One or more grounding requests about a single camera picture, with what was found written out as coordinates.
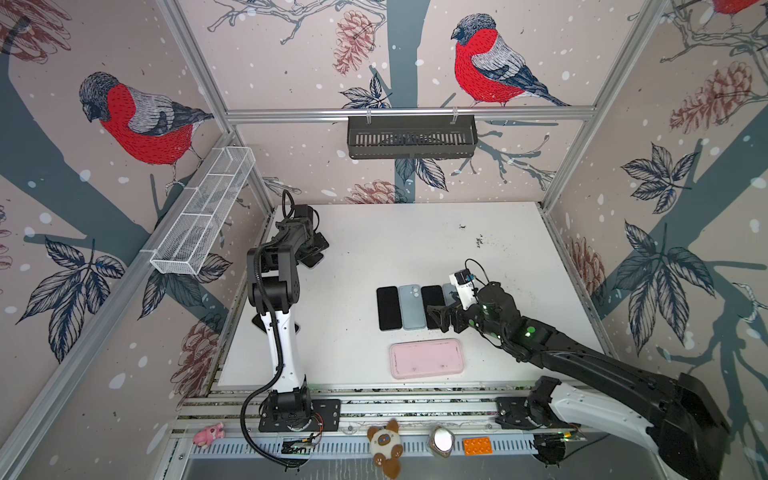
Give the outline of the light blue phone case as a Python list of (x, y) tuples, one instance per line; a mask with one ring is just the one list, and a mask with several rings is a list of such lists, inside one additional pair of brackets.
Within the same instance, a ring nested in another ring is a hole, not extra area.
[(398, 287), (402, 327), (405, 330), (420, 330), (427, 327), (421, 287), (416, 284)]
[(444, 305), (451, 306), (460, 301), (459, 294), (456, 287), (453, 284), (446, 283), (441, 286)]

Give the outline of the blue phone black screen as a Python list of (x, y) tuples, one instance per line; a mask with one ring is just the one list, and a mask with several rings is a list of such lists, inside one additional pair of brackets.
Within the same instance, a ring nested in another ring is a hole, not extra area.
[(376, 290), (378, 326), (380, 331), (400, 330), (403, 326), (399, 292), (395, 286)]

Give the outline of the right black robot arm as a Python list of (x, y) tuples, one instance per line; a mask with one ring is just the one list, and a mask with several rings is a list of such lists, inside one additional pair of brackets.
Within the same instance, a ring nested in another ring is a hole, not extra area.
[(497, 399), (504, 429), (588, 426), (646, 448), (686, 479), (717, 479), (730, 427), (705, 384), (633, 367), (526, 317), (497, 282), (456, 288), (455, 302), (425, 298), (442, 332), (473, 329), (492, 346), (545, 370), (524, 397)]

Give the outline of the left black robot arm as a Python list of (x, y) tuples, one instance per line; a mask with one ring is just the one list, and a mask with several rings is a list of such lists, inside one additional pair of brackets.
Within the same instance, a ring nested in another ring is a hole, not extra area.
[(329, 243), (318, 231), (317, 210), (296, 203), (288, 190), (281, 194), (281, 212), (282, 219), (275, 223), (277, 233), (250, 249), (246, 256), (246, 293), (249, 305), (256, 309), (251, 323), (261, 325), (267, 335), (273, 373), (266, 384), (246, 396), (240, 407), (239, 425), (253, 451), (288, 471), (298, 470), (306, 462), (281, 458), (259, 446), (247, 427), (246, 414), (256, 397), (264, 394), (259, 415), (278, 428), (289, 429), (295, 421), (303, 427), (323, 426), (323, 419), (313, 411), (306, 376), (297, 372), (297, 330), (291, 308), (301, 294), (298, 267), (319, 264)]

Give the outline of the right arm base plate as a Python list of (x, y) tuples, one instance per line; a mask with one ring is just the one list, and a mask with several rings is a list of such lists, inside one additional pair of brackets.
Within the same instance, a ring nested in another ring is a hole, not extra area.
[(574, 430), (576, 425), (564, 422), (550, 404), (528, 397), (498, 397), (495, 399), (495, 422), (503, 429), (531, 431), (537, 429)]

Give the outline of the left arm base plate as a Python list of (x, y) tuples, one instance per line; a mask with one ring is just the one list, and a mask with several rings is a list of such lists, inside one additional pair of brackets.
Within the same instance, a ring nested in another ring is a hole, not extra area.
[(279, 413), (265, 407), (260, 414), (260, 433), (337, 432), (339, 430), (341, 401), (339, 399), (312, 400), (310, 413), (296, 411)]

